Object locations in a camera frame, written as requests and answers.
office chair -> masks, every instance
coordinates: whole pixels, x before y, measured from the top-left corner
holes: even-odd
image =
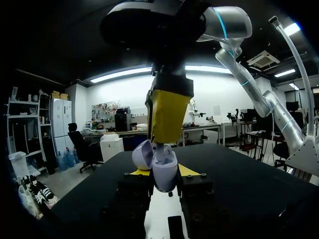
[[[296,102],[286,102],[286,108],[290,112],[291,116],[295,119],[297,124],[299,125],[300,128],[304,127],[304,118],[303,118],[303,113],[301,112],[295,112],[298,108],[298,101]],[[285,164],[286,159],[289,158],[289,148],[287,143],[279,143],[274,147],[273,150],[274,154],[279,156],[280,159],[275,160],[275,165],[274,167],[284,167],[284,171],[287,171],[287,165]]]
[[[103,164],[102,159],[102,152],[100,149],[99,143],[92,143],[88,145],[83,136],[79,131],[76,131],[77,124],[76,123],[70,123],[69,124],[69,132],[68,135],[70,139],[72,140],[72,143],[74,144],[74,147],[76,149],[76,153],[78,155],[78,158],[83,161],[83,167],[80,168],[80,173],[82,173],[82,169],[91,166],[92,170],[94,171],[93,164]]]

white bin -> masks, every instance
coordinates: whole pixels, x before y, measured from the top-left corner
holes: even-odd
[[[21,177],[29,175],[28,166],[26,164],[25,153],[17,152],[9,154],[9,159],[11,161],[14,173],[16,176],[20,175]]]
[[[112,141],[101,141],[100,146],[103,162],[108,161],[114,155],[124,151],[123,138],[117,138]]]

black table surface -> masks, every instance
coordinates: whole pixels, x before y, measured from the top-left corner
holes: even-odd
[[[217,203],[237,216],[280,213],[317,190],[313,184],[221,145],[199,144],[174,151],[179,163],[213,180]],[[117,181],[125,172],[136,170],[131,157],[131,151],[112,157],[60,199],[52,212],[65,223],[81,217],[98,220]]]

ceiling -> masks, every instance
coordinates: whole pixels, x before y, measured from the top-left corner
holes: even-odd
[[[68,85],[76,79],[84,80],[104,72],[146,64],[147,52],[110,46],[100,35],[99,25],[103,17],[119,2],[56,0],[32,5],[25,1],[16,12],[16,35],[20,44],[16,48],[15,67]],[[280,8],[266,0],[208,2],[212,6],[239,6],[251,18],[253,35],[242,43],[243,54],[237,61],[248,67],[246,61],[263,50],[280,60],[278,67],[262,74],[248,68],[253,75],[261,74],[270,79],[273,85],[301,77],[287,44],[268,24],[268,19],[274,15],[284,27],[294,22]],[[302,32],[295,33],[291,39],[302,55],[307,73],[318,74],[313,53],[307,48]],[[186,61],[188,64],[221,66],[214,56],[219,48],[219,43],[214,41],[195,43],[186,50]],[[296,70],[295,73],[274,77],[292,68]]]
[[[290,83],[294,83],[300,90],[305,88],[305,85],[303,83],[302,78],[295,79],[293,81],[284,82],[284,83],[279,83],[279,84],[275,85],[274,87],[277,90],[281,90],[284,92],[294,91],[294,89],[289,85]],[[319,74],[309,76],[309,83],[310,83],[311,88],[318,88],[319,87]]]

white refrigerator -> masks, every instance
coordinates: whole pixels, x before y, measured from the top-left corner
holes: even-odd
[[[74,149],[74,145],[68,135],[68,124],[72,123],[71,105],[71,101],[52,99],[51,123],[56,155],[58,155],[59,151],[63,154],[66,151],[66,147],[72,151]]]

